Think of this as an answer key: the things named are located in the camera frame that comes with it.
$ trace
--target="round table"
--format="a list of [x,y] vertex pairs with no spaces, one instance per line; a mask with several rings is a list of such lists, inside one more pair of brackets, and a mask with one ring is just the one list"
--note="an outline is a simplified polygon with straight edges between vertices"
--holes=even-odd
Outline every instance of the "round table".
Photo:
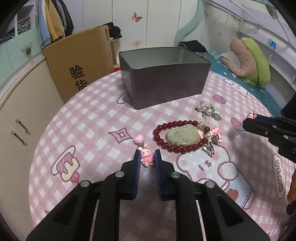
[[[201,100],[212,103],[222,120],[203,120],[194,110]],[[243,130],[243,118],[252,110],[270,115],[243,87],[212,72],[202,94],[142,110],[130,105],[120,71],[97,80],[61,108],[40,138],[29,180],[34,225],[80,181],[102,181],[132,160],[133,138],[138,134],[153,151],[159,148],[152,139],[157,125],[197,120],[222,130],[215,154],[211,157],[200,149],[176,154],[160,148],[163,160],[172,162],[176,171],[192,181],[215,181],[276,240],[288,219],[286,195],[294,168],[267,138]],[[174,201],[159,199],[155,167],[141,165],[137,198],[120,204],[120,240],[175,239]]]

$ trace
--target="metal screw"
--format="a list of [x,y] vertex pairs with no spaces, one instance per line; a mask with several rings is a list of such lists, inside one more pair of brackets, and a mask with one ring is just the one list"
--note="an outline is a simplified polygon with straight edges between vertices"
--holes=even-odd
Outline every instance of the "metal screw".
[[84,180],[80,183],[80,185],[83,187],[83,188],[86,188],[88,185],[89,185],[89,181],[87,180]]
[[215,183],[212,182],[212,181],[208,181],[205,183],[205,185],[208,187],[208,188],[213,188],[215,186]]
[[115,176],[116,177],[123,177],[124,176],[124,172],[119,171],[119,172],[115,173]]
[[172,172],[172,173],[171,173],[171,176],[172,176],[173,178],[179,178],[179,177],[180,177],[180,173],[178,173],[178,172]]

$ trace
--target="gray metal tin box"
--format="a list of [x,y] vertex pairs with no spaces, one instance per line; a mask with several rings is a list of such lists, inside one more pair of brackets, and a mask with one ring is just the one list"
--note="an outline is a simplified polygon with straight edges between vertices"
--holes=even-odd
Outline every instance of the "gray metal tin box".
[[119,53],[123,86],[136,110],[201,94],[211,63],[180,47]]

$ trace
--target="pillow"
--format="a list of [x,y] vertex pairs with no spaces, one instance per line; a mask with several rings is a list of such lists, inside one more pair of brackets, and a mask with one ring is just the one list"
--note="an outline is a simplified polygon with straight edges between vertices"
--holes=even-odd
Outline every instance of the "pillow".
[[237,76],[249,77],[253,74],[258,75],[256,61],[247,49],[244,43],[240,39],[233,39],[230,45],[230,49],[239,55],[239,60],[242,64],[238,67],[228,59],[222,57],[221,61]]

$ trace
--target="heart charm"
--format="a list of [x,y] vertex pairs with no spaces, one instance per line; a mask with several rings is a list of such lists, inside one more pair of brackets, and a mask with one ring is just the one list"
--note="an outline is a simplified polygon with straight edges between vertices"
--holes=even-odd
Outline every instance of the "heart charm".
[[222,120],[221,116],[219,116],[217,113],[215,114],[214,119],[217,121]]

